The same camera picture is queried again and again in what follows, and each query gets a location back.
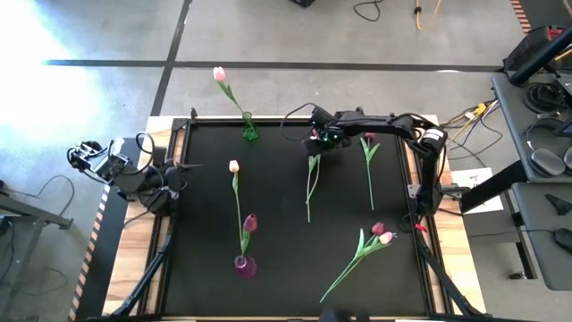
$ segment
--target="desk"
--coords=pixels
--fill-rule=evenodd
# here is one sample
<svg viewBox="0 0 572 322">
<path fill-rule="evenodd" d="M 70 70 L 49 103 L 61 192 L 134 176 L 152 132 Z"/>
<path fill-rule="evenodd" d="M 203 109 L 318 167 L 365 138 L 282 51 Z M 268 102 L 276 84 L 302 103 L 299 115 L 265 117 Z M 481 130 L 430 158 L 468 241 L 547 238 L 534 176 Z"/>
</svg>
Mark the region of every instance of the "desk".
<svg viewBox="0 0 572 322">
<path fill-rule="evenodd" d="M 544 197 L 546 193 L 550 193 L 563 200 L 571 201 L 571 185 L 517 183 L 512 189 L 526 230 L 553 231 L 559 228 L 572 230 L 572 214 L 558 216 L 552 204 Z M 572 254 L 554 242 L 552 233 L 530 232 L 528 236 L 538 259 L 538 265 L 543 272 L 546 286 L 553 291 L 572 290 L 572 278 L 570 277 Z"/>
<path fill-rule="evenodd" d="M 545 83 L 551 81 L 555 81 L 553 75 L 540 74 L 535 75 L 529 82 Z M 528 163 L 532 150 L 526 143 L 525 132 L 537 119 L 536 113 L 526 108 L 523 102 L 524 89 L 510 84 L 508 77 L 504 74 L 493 76 L 492 86 L 499 99 L 500 107 L 507 121 L 510 136 L 515 143 L 519 160 L 464 194 L 460 201 L 462 213 L 510 189 L 510 186 L 516 182 L 572 183 L 572 177 L 566 174 L 551 178 L 542 177 Z M 536 132 L 533 139 L 536 147 L 545 147 L 557 155 L 562 155 L 566 148 L 570 146 L 570 139 L 554 138 L 548 131 Z"/>
<path fill-rule="evenodd" d="M 151 117 L 149 119 L 146 131 L 153 135 L 157 146 L 169 146 L 173 120 L 175 120 L 174 123 L 177 123 L 177 119 L 176 117 L 165 116 Z M 178 159 L 181 154 L 184 154 L 184 151 L 181 151 L 184 148 L 182 137 L 182 135 L 177 134 L 176 140 L 171 141 L 170 150 L 175 159 Z M 144 146 L 148 148 L 148 142 L 144 143 Z M 146 157 L 144 154 L 141 155 L 139 165 L 143 165 L 147 161 Z M 407 152 L 407 159 L 411 182 L 418 182 L 415 159 L 409 150 Z M 442 176 L 442 183 L 451 183 L 448 165 L 446 165 Z M 457 203 L 451 199 L 444 199 L 441 208 L 449 211 L 458 211 Z M 125 220 L 134 217 L 142 212 L 142 210 L 144 209 L 142 209 L 140 205 L 130 204 L 127 208 Z M 448 274 L 472 305 L 484 312 L 483 297 L 476 276 L 475 265 L 473 263 L 462 217 L 439 212 L 434 219 L 438 242 L 442 250 L 442 260 Z M 105 297 L 104 313 L 110 313 L 121 305 L 122 301 L 129 295 L 132 288 L 142 276 L 146 263 L 148 262 L 149 254 L 161 246 L 160 243 L 163 238 L 161 236 L 155 237 L 151 233 L 153 226 L 157 225 L 159 221 L 161 222 L 162 234 L 164 234 L 165 227 L 169 221 L 168 217 L 156 218 L 153 216 L 144 216 L 122 230 L 111 281 L 107 290 L 107 296 Z M 138 308 L 139 313 L 153 312 L 155 310 L 160 275 L 161 272 L 156 274 L 151 284 L 150 292 L 145 299 L 147 304 L 145 311 L 140 312 Z M 430 274 L 430 277 L 433 295 L 432 304 L 437 312 L 444 312 L 447 303 L 444 303 L 442 300 L 442 288 L 439 286 L 433 273 Z M 75 296 L 76 300 L 70 311 L 71 320 L 75 318 L 86 318 L 78 317 L 75 314 L 77 307 L 81 303 L 81 298 L 81 289 L 78 289 Z M 316 319 L 317 317 L 299 318 Z"/>
</svg>

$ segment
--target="white paper sheet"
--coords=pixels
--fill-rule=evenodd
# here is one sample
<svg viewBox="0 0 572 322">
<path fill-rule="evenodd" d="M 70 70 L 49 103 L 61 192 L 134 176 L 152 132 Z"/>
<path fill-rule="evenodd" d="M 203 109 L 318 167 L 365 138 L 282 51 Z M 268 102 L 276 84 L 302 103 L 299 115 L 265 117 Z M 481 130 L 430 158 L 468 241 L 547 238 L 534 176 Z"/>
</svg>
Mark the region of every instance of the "white paper sheet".
<svg viewBox="0 0 572 322">
<path fill-rule="evenodd" d="M 491 168 L 480 168 L 471 170 L 460 170 L 451 172 L 453 182 L 459 187 L 474 188 L 482 182 L 492 177 Z M 494 197 L 486 201 L 483 205 L 467 211 L 465 214 L 476 214 L 489 211 L 502 210 L 501 197 Z"/>
</svg>

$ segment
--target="black cable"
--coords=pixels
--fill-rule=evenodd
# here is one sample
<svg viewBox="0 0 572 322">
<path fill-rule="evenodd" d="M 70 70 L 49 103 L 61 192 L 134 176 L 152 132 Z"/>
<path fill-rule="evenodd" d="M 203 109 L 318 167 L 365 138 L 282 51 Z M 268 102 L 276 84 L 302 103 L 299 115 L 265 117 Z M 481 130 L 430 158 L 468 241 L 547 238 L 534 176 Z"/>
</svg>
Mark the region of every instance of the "black cable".
<svg viewBox="0 0 572 322">
<path fill-rule="evenodd" d="M 484 126 L 484 128 L 486 128 L 487 130 L 497 133 L 497 134 L 499 135 L 499 137 L 498 137 L 495 141 L 493 141 L 491 144 L 487 145 L 486 147 L 480 149 L 480 150 L 477 151 L 477 152 L 470 152 L 470 155 L 464 156 L 464 157 L 452 157 L 452 158 L 450 158 L 450 160 L 460 160 L 460 159 L 464 159 L 464 158 L 467 158 L 467 157 L 475 157 L 476 155 L 479 155 L 479 154 L 485 152 L 487 149 L 491 148 L 493 145 L 497 144 L 497 142 L 499 142 L 500 140 L 502 140 L 502 138 L 504 137 L 504 135 L 503 135 L 501 132 L 496 131 L 496 130 L 494 130 L 493 128 L 491 128 L 491 127 L 489 127 L 488 125 L 486 125 L 486 124 L 484 123 L 483 118 L 481 118 L 481 119 L 479 120 L 479 122 L 480 122 L 480 123 Z M 465 146 L 462 145 L 462 144 L 460 144 L 459 146 L 460 146 L 460 147 L 463 147 L 464 149 L 467 149 L 467 148 L 465 148 Z"/>
<path fill-rule="evenodd" d="M 290 141 L 302 141 L 305 137 L 307 137 L 308 135 L 310 135 L 310 133 L 312 133 L 312 129 L 310 129 L 310 131 L 308 131 L 308 133 L 306 133 L 303 137 L 301 138 L 290 138 L 288 137 L 286 134 L 284 134 L 284 122 L 286 122 L 286 120 L 288 119 L 288 116 L 296 113 L 297 111 L 301 110 L 302 108 L 306 107 L 306 106 L 313 106 L 314 108 L 317 108 L 318 106 L 314 103 L 306 103 L 303 106 L 297 107 L 294 110 L 292 110 L 291 112 L 289 112 L 288 114 L 286 114 L 286 116 L 284 116 L 284 118 L 282 119 L 282 121 L 280 122 L 280 133 L 281 135 L 284 137 L 284 139 L 286 140 L 290 140 Z"/>
<path fill-rule="evenodd" d="M 566 108 L 564 97 L 564 90 L 559 86 L 535 82 L 525 87 L 523 101 L 529 110 L 542 114 Z"/>
<path fill-rule="evenodd" d="M 42 291 L 42 292 L 26 292 L 26 291 L 23 291 L 21 288 L 14 288 L 9 284 L 2 284 L 2 286 L 9 287 L 13 291 L 18 292 L 18 293 L 23 294 L 23 295 L 27 295 L 27 296 L 43 296 L 43 295 L 49 294 L 51 292 L 55 292 L 57 290 L 60 290 L 60 289 L 64 288 L 65 286 L 67 286 L 68 280 L 65 277 L 65 275 L 62 273 L 62 271 L 55 269 L 55 268 L 46 268 L 44 271 L 57 273 L 59 276 L 61 276 L 63 278 L 63 283 L 61 283 L 55 287 L 52 287 L 50 289 L 47 289 L 45 291 Z"/>
<path fill-rule="evenodd" d="M 128 221 L 126 221 L 125 223 L 123 223 L 123 228 L 125 228 L 125 226 L 127 226 L 128 223 L 130 223 L 130 222 L 132 222 L 132 221 L 134 221 L 134 220 L 137 220 L 137 219 L 143 217 L 144 215 L 148 214 L 149 212 L 150 212 L 150 211 L 147 210 L 147 211 L 142 212 L 142 213 L 140 213 L 140 214 L 134 216 L 133 218 L 129 219 Z"/>
<path fill-rule="evenodd" d="M 483 160 L 473 151 L 471 151 L 469 148 L 465 147 L 464 145 L 461 145 L 460 143 L 456 142 L 455 140 L 451 140 L 451 142 L 459 145 L 461 148 L 463 148 L 466 152 L 469 153 L 468 156 L 465 157 L 460 157 L 460 158 L 449 158 L 449 160 L 458 160 L 461 158 L 466 158 L 466 157 L 474 157 L 476 159 L 476 161 L 482 166 L 482 167 L 487 167 L 486 164 L 483 162 Z"/>
<path fill-rule="evenodd" d="M 9 222 L 10 223 L 10 228 L 12 228 L 12 239 L 10 240 L 10 244 L 8 246 L 6 246 L 6 249 L 4 250 L 4 255 L 2 256 L 2 261 L 4 262 L 4 259 L 6 258 L 6 253 L 8 252 L 8 249 L 10 249 L 11 254 L 10 254 L 10 261 L 8 262 L 8 267 L 6 268 L 6 270 L 2 273 L 2 275 L 0 275 L 0 284 L 2 284 L 4 282 L 4 278 L 6 277 L 6 275 L 8 275 L 8 272 L 10 271 L 10 268 L 12 267 L 12 263 L 14 262 L 14 239 L 16 238 L 16 228 L 14 227 L 14 224 L 12 223 L 12 221 Z"/>
<path fill-rule="evenodd" d="M 70 204 L 72 203 L 73 197 L 75 197 L 75 186 L 73 185 L 72 180 L 71 180 L 70 178 L 68 178 L 67 176 L 65 176 L 65 175 L 58 174 L 58 175 L 54 175 L 53 177 L 49 178 L 49 179 L 46 181 L 46 183 L 44 183 L 44 185 L 42 186 L 42 188 L 40 188 L 40 190 L 39 190 L 39 192 L 38 192 L 37 194 L 31 194 L 31 193 L 22 192 L 22 191 L 14 191 L 14 190 L 7 189 L 7 188 L 3 188 L 3 190 L 9 191 L 9 192 L 13 192 L 13 193 L 19 193 L 19 194 L 22 194 L 22 195 L 24 195 L 24 196 L 28 196 L 28 197 L 32 197 L 32 198 L 35 198 L 35 199 L 39 199 L 39 196 L 42 194 L 42 192 L 44 192 L 44 189 L 47 187 L 47 185 L 48 185 L 51 181 L 53 181 L 54 179 L 56 179 L 56 178 L 64 178 L 64 179 L 70 184 L 70 187 L 71 187 L 71 195 L 70 195 L 70 198 L 68 199 L 68 202 L 65 204 L 65 206 L 63 206 L 62 210 L 61 210 L 60 213 L 58 214 L 58 216 L 62 216 L 63 213 L 65 212 L 65 210 L 67 210 L 67 208 L 68 208 L 68 207 L 70 206 Z"/>
<path fill-rule="evenodd" d="M 141 144 L 139 143 L 139 137 L 141 137 L 142 135 L 146 136 L 151 141 L 151 151 L 145 150 L 141 146 Z M 151 165 L 151 162 L 153 162 L 153 153 L 155 152 L 155 140 L 153 140 L 153 137 L 151 136 L 151 134 L 149 134 L 145 131 L 141 131 L 141 132 L 137 133 L 137 135 L 135 135 L 135 142 L 137 142 L 137 146 L 142 152 L 149 154 L 151 157 L 149 157 L 147 163 L 145 165 L 143 165 L 143 167 L 141 167 L 139 170 L 136 170 L 136 171 L 133 171 L 130 173 L 121 172 L 121 174 L 123 174 L 123 175 L 140 174 L 143 171 L 147 170 L 149 168 L 149 166 Z"/>
<path fill-rule="evenodd" d="M 365 19 L 365 20 L 367 20 L 367 21 L 376 22 L 376 21 L 378 21 L 379 18 L 382 16 L 382 11 L 381 11 L 380 8 L 379 8 L 379 4 L 380 4 L 382 1 L 383 1 L 383 0 L 373 0 L 373 1 L 366 1 L 366 2 L 363 2 L 363 3 L 360 3 L 360 4 L 356 4 L 356 5 L 354 5 L 354 12 L 355 12 L 358 16 L 362 17 L 363 19 Z M 365 15 L 359 13 L 358 7 L 359 7 L 360 5 L 366 5 L 366 4 L 373 4 L 373 5 L 375 6 L 375 10 L 377 11 L 377 17 L 375 17 L 375 19 L 367 18 L 367 17 L 365 17 Z"/>
<path fill-rule="evenodd" d="M 533 233 L 533 232 L 554 233 L 554 231 L 548 230 L 548 229 L 521 230 L 521 232 L 527 232 L 527 233 Z M 499 235 L 503 235 L 503 234 L 507 234 L 507 233 L 516 233 L 516 232 L 484 233 L 484 234 L 478 234 L 478 235 L 468 235 L 467 237 L 468 237 L 468 238 L 473 238 L 473 237 L 484 237 L 484 236 L 499 236 Z"/>
<path fill-rule="evenodd" d="M 445 171 L 445 163 L 447 161 L 447 146 L 443 146 L 443 161 L 441 162 L 441 170 L 439 170 L 439 175 L 437 176 L 437 182 L 441 180 L 441 176 Z"/>
<path fill-rule="evenodd" d="M 447 214 L 452 214 L 452 215 L 457 215 L 457 216 L 463 216 L 463 214 L 455 212 L 455 211 L 450 211 L 447 209 L 443 209 L 443 208 L 437 208 L 437 210 L 442 211 L 442 212 L 446 212 Z"/>
</svg>

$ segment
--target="metal stand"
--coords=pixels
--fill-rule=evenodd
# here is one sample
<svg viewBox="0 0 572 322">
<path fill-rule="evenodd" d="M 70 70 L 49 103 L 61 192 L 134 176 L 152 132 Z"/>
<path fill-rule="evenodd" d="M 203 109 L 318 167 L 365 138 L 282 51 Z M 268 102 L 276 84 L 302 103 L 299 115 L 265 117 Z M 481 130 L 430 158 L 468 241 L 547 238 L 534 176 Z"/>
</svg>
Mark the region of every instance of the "metal stand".
<svg viewBox="0 0 572 322">
<path fill-rule="evenodd" d="M 525 236 L 522 234 L 522 230 L 520 226 L 524 223 L 522 221 L 522 217 L 520 213 L 512 214 L 512 220 L 515 222 L 515 226 L 517 227 L 517 234 L 518 234 L 518 242 L 515 242 L 517 245 L 518 256 L 520 257 L 520 262 L 522 263 L 523 271 L 517 272 L 514 274 L 509 275 L 510 279 L 536 279 L 538 275 L 536 274 L 536 270 L 534 269 L 533 259 L 528 251 L 528 246 L 526 245 Z"/>
<path fill-rule="evenodd" d="M 522 166 L 522 162 L 518 160 L 495 174 L 489 180 L 463 193 L 463 197 L 459 201 L 461 214 L 500 195 L 502 192 L 510 189 L 513 183 L 527 181 L 528 178 L 526 177 L 525 168 Z"/>
<path fill-rule="evenodd" d="M 30 206 L 18 200 L 0 194 L 0 210 L 5 210 L 15 215 L 34 216 L 44 219 L 49 224 L 56 224 L 60 229 L 69 229 L 73 219 L 66 219 L 51 212 Z"/>
</svg>

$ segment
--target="concrete floor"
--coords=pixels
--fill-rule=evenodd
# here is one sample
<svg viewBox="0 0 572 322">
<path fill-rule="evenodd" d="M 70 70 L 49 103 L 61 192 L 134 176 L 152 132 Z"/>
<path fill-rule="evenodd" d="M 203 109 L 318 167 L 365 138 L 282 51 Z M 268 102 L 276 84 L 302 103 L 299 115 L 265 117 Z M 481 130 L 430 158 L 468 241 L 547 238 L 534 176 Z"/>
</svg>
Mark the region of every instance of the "concrete floor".
<svg viewBox="0 0 572 322">
<path fill-rule="evenodd" d="M 194 0 L 177 59 L 181 61 L 500 65 L 523 37 L 509 0 L 444 2 L 433 26 L 415 30 L 413 4 L 385 0 L 377 23 L 359 19 L 357 1 L 316 0 L 302 10 L 286 0 Z M 424 2 L 424 13 L 434 1 Z M 26 287 L 45 290 L 60 276 L 38 279 L 47 267 L 67 285 L 46 296 L 20 295 L 12 317 L 67 317 L 102 187 L 72 171 L 65 150 L 81 140 L 105 142 L 145 128 L 163 68 L 42 66 L 44 59 L 165 60 L 183 0 L 52 0 L 0 4 L 7 63 L 0 106 L 0 178 L 11 189 L 39 190 L 55 174 L 69 176 L 76 196 L 64 214 L 69 231 L 47 227 Z M 441 120 L 493 97 L 489 73 L 312 70 L 228 71 L 243 106 L 254 114 L 285 114 L 308 101 L 336 111 L 362 106 L 369 114 L 417 112 Z M 236 114 L 209 69 L 175 68 L 161 115 Z M 516 160 L 500 111 L 488 124 L 505 137 L 481 155 L 494 172 Z M 467 147 L 478 150 L 495 134 L 479 127 Z M 450 157 L 462 157 L 458 149 Z M 478 167 L 472 158 L 453 169 Z M 29 203 L 58 212 L 69 187 L 55 182 Z M 542 280 L 510 281 L 520 270 L 511 244 L 472 244 L 488 312 L 504 318 L 569 321 L 572 292 L 551 292 Z"/>
</svg>

